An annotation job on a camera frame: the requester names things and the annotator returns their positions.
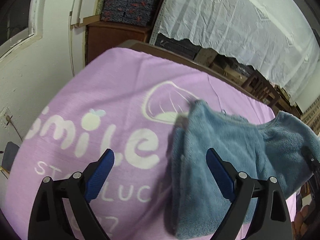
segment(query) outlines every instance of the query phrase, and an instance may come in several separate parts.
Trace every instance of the blue gripper pad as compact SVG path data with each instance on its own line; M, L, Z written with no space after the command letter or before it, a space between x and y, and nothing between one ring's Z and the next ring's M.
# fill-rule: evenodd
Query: blue gripper pad
M223 197L233 202L236 198L234 182L210 149L207 151L206 161Z
M96 199L98 194L109 175L113 164L115 162L115 155L113 151L108 150L108 153L100 162L94 174L89 178L86 184L86 191L84 194L85 200L90 203L91 200Z

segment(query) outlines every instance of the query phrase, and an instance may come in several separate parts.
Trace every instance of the wooden furniture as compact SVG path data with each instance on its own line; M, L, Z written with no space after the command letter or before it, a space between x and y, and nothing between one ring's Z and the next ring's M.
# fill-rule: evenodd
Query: wooden furniture
M127 40L148 42L152 27L139 27L114 22L95 22L88 25L87 63L107 49Z
M262 74L255 70L252 75L242 84L243 89L252 88L250 93L259 101L264 101L264 99L269 99L269 94L271 96L270 103L268 106L274 106L280 99L280 95L277 93L276 89L270 84L268 80L262 76Z
M230 86L239 90L243 94L255 99L255 97L253 97L248 91L243 89L241 86L238 86L236 83L232 82L231 80L227 79L223 75L213 71L212 69L210 69L208 67L201 66L190 59L182 57L182 56L175 54L171 51L168 51L166 49L162 49L162 48L150 45L149 43L143 43L140 41L133 41L133 40L126 41L126 42L122 43L121 45L119 45L118 47L129 48L129 49L133 49L135 51L145 52L147 54L151 54L156 57L165 58L165 59L174 61L176 63L180 63L183 65L189 66L191 68L195 68L195 69L200 70L202 72L206 72L207 74L209 74L213 77L216 77L216 78L222 80L223 82L229 84Z

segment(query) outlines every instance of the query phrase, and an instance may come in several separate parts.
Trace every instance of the wooden cabinet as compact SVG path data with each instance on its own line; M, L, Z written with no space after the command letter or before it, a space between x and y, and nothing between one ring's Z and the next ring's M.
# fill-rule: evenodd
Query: wooden cabinet
M152 27L139 27L113 22L95 22L88 25L87 63L107 49L127 40L149 42Z

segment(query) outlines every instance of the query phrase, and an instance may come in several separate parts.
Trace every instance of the white lettering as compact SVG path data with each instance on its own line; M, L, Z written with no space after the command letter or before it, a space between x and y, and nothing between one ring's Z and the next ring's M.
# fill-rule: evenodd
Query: white lettering
M109 185L109 182L106 181L106 182L104 183L104 186L103 186L101 198L102 198L102 200L104 200L104 201L113 201L112 198L106 198L106 197L105 197L106 191L107 191L107 189L108 189L108 185Z
M113 229L115 229L115 227L117 226L117 224L119 223L119 219L116 217L106 217L106 219L112 219L115 222L113 223L113 225L110 227L109 232L111 233L113 231Z
M129 193L128 193L127 197L122 196L122 191L123 191L123 185L120 185L119 186L119 199L123 200L123 201L128 201L131 198L132 193L133 193L133 185L130 185L130 189L129 189Z
M150 129L138 129L132 133L125 147L124 156L128 163L139 169L151 169L159 161L156 154L147 157L141 157L135 153L136 147L141 151L155 151L158 149L158 136Z
M141 194L141 191L144 190L144 189L150 189L149 186L142 186L141 188L139 188L138 190L138 193L137 193L137 199L142 202L142 203L146 203L146 202L149 202L151 200L151 198L147 198L147 199L142 199L140 194Z
M52 169L52 175L51 175L51 178L54 180L54 176L56 175L56 171L59 171L61 172L60 169L56 168L56 167L53 167L53 166L49 166L51 169Z
M123 160L122 153L115 153L115 164L114 164L114 166L119 166L121 164L122 160Z
M42 114L47 114L49 112L49 106L46 106L43 110L42 110Z
M45 169L43 167L41 167L40 164L45 165L45 166L48 166L48 165L45 162L42 162L42 161L37 162L37 165L39 166L41 171L38 171L37 168L35 168L36 173L38 173L39 175L44 175L45 174Z
M96 217L96 218L97 218L99 224L101 225L101 223L102 223L102 218L101 218L101 217Z
M32 128L28 131L27 135L25 136L25 140L31 139L36 133L40 130L41 120L37 118L34 123L32 124Z
M66 131L67 135L63 140L63 142L61 143L61 149L63 150L67 149L72 144L76 136L76 127L74 123L70 120L65 121L60 115L56 114L54 116L51 116L45 122L40 132L40 136L44 136L52 124L56 125L54 134L53 134L53 138L55 140L61 139L64 134L64 131Z
M106 149L111 149L111 139L115 131L116 131L116 126L114 124L110 125L105 131L103 138L101 140L100 156L104 154Z
M106 112L104 110L94 111L90 109L89 113L86 113L81 120L81 127L87 131L93 131L98 129L101 123L101 116L104 116Z
M80 135L76 149L75 149L75 156L80 158L82 157L85 152L87 151L89 145L89 134L87 132L84 132Z

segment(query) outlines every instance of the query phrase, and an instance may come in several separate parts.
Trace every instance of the metal screw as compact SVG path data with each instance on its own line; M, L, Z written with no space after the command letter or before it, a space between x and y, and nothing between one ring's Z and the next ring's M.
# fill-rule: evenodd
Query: metal screw
M73 175L72 175L73 178L75 179L79 179L81 177L81 172L75 172Z
M272 182L272 183L277 183L277 179L275 178L275 177L270 177L270 181Z
M48 183L50 181L50 177L45 177L43 180L42 180L44 183Z
M239 177L245 179L246 177L248 177L248 175L245 172L241 171L239 172Z

